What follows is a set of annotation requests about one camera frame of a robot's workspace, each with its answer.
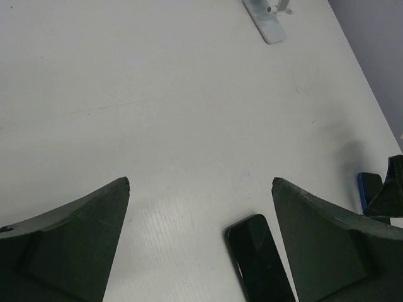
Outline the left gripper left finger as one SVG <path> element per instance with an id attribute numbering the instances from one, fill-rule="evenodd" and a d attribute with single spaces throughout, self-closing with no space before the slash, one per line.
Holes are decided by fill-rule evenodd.
<path id="1" fill-rule="evenodd" d="M 129 197 L 121 177 L 1 227 L 1 301 L 102 301 Z"/>

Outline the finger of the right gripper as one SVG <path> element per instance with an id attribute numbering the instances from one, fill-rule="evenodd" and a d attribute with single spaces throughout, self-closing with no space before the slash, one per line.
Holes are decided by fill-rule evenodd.
<path id="1" fill-rule="evenodd" d="M 380 191 L 365 209 L 366 216 L 402 217 L 402 154 L 389 157 Z"/>

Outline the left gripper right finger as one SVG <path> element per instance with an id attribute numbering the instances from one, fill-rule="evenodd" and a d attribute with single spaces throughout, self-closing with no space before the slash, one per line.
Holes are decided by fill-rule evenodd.
<path id="1" fill-rule="evenodd" d="M 276 177 L 272 196 L 300 301 L 402 301 L 402 229 Z"/>

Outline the blue edged black phone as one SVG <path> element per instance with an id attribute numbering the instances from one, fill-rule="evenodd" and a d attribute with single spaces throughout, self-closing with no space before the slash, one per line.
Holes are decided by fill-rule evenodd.
<path id="1" fill-rule="evenodd" d="M 371 201 L 377 196 L 382 188 L 382 178 L 378 174 L 361 172 L 357 175 L 358 190 L 360 194 L 361 207 L 366 214 Z"/>

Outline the white phone stand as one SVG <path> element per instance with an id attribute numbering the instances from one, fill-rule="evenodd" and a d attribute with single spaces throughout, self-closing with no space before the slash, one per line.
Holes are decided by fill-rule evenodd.
<path id="1" fill-rule="evenodd" d="M 267 44 L 272 45 L 287 39 L 278 16 L 293 14 L 290 7 L 291 1 L 243 0 L 242 3 Z"/>

